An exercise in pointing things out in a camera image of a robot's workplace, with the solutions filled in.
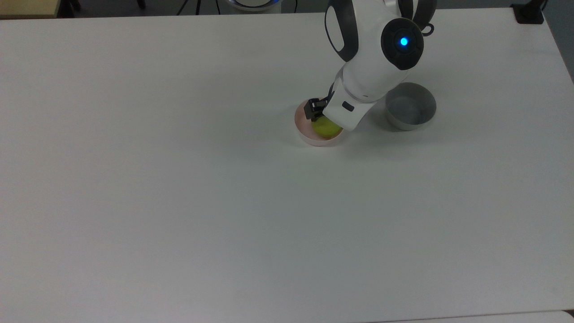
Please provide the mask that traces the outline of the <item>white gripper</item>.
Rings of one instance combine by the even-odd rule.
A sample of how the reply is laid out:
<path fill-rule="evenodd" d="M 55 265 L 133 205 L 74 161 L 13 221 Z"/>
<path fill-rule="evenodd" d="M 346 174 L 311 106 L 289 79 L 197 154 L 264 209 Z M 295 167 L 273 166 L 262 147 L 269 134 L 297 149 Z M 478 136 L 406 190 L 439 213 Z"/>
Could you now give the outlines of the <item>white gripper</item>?
<path fill-rule="evenodd" d="M 352 131 L 386 93 L 386 88 L 365 88 L 337 77 L 328 98 L 312 98 L 305 103 L 305 118 L 316 122 L 326 116 L 344 130 Z"/>

